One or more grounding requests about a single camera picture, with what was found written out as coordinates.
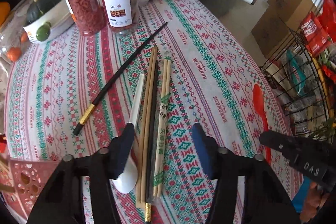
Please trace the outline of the person's right hand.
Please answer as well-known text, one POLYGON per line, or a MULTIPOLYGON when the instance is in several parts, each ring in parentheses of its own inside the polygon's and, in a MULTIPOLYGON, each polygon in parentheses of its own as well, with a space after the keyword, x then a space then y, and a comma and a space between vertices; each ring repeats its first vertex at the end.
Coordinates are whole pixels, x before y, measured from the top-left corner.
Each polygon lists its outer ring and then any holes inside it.
POLYGON ((307 223, 313 219, 317 215, 318 209, 323 207, 329 195, 329 193, 323 194, 321 190, 318 190, 318 184, 312 182, 299 215, 301 222, 307 223))

